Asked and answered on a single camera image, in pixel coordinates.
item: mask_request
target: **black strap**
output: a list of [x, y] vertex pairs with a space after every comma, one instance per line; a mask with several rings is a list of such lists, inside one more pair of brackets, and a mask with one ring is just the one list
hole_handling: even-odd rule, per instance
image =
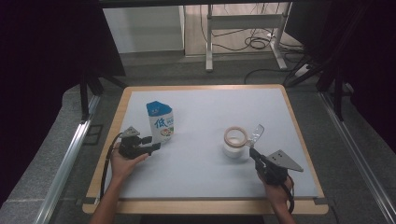
[[114, 138], [113, 142], [111, 143], [110, 147], [108, 148], [105, 160], [105, 166], [102, 172], [102, 182], [100, 184], [100, 196], [99, 199], [102, 199], [103, 195], [105, 194], [105, 183], [106, 183], [106, 174], [107, 174], [107, 167], [108, 163], [110, 162], [111, 152], [113, 151], [114, 144], [116, 143], [117, 139], [120, 137], [122, 133], [117, 134]]
[[294, 210], [294, 197], [291, 195], [290, 190], [284, 183], [280, 183], [280, 186], [282, 187], [283, 190], [285, 190], [286, 194], [288, 194], [289, 202], [290, 202], [290, 207], [289, 207], [289, 213], [291, 214]]

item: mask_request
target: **wall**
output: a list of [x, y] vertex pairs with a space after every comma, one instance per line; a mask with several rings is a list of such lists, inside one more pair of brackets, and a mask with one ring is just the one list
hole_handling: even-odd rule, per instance
[[182, 50], [183, 7], [105, 8], [119, 53]]

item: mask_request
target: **black curtain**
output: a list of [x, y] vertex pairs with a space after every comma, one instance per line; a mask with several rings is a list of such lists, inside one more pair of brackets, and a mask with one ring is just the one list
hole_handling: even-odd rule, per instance
[[340, 64], [351, 102], [396, 152], [396, 3], [374, 1]]
[[0, 4], [3, 203], [47, 136], [64, 92], [84, 73], [124, 76], [124, 71], [97, 2]]

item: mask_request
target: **wooden table edge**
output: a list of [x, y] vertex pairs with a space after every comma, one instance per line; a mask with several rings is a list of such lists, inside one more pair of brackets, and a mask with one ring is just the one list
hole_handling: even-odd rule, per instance
[[[114, 137], [120, 132], [120, 126], [124, 119], [125, 112], [128, 107], [129, 99], [134, 91], [191, 91], [191, 90], [248, 90], [248, 89], [281, 89], [291, 119], [293, 121], [296, 132], [299, 136], [303, 151], [310, 168], [314, 182], [318, 188], [318, 197], [324, 198], [323, 190], [318, 182], [313, 163], [306, 149], [303, 135], [294, 116], [289, 97], [282, 85], [207, 85], [207, 86], [143, 86], [128, 87], [124, 89], [118, 105], [116, 114], [110, 126], [107, 139], [105, 141], [100, 159], [95, 168], [90, 187], [87, 191], [87, 198], [97, 198], [100, 190], [100, 180], [102, 178], [105, 157], [108, 148]], [[84, 203], [82, 209], [85, 213], [94, 212], [97, 204]], [[295, 200], [294, 214], [324, 215], [329, 211], [327, 204], [315, 204], [314, 199]], [[241, 215], [258, 215], [273, 214], [273, 210], [266, 200], [131, 200], [120, 201], [117, 210], [118, 213], [125, 214], [241, 214]]]

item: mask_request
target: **metal rail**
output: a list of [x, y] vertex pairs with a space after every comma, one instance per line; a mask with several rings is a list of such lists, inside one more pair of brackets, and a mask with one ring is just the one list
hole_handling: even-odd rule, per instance
[[386, 193], [382, 184], [378, 181], [373, 173], [372, 169], [370, 168], [369, 164], [367, 163], [366, 159], [364, 159], [363, 154], [361, 153], [358, 145], [354, 141], [352, 135], [350, 134], [347, 126], [343, 121], [340, 121], [335, 113], [332, 110], [332, 100], [328, 93], [321, 92], [320, 94], [323, 103], [327, 108], [327, 112], [330, 114], [332, 118], [332, 122], [334, 123], [337, 131], [340, 133], [341, 138], [343, 139], [346, 147], [358, 167], [359, 171], [361, 172], [361, 176], [363, 177], [364, 181], [366, 182], [367, 187], [372, 192], [376, 202], [378, 203], [379, 208], [382, 211], [385, 219], [389, 224], [396, 223], [396, 209], [395, 206]]
[[50, 217], [52, 216], [56, 203], [58, 202], [62, 190], [64, 189], [64, 184], [66, 183], [67, 177], [69, 177], [70, 171], [73, 168], [79, 149], [81, 148], [84, 137], [88, 131], [88, 128], [90, 127], [92, 116], [96, 110], [99, 100], [100, 96], [94, 95], [92, 97], [89, 107], [90, 115], [84, 123], [78, 125], [72, 142], [70, 143], [70, 146], [64, 155], [64, 160], [62, 161], [59, 170], [56, 173], [51, 186], [49, 187], [49, 192], [47, 193], [44, 202], [41, 204], [41, 207], [38, 210], [37, 217], [34, 221], [35, 224], [50, 222]]

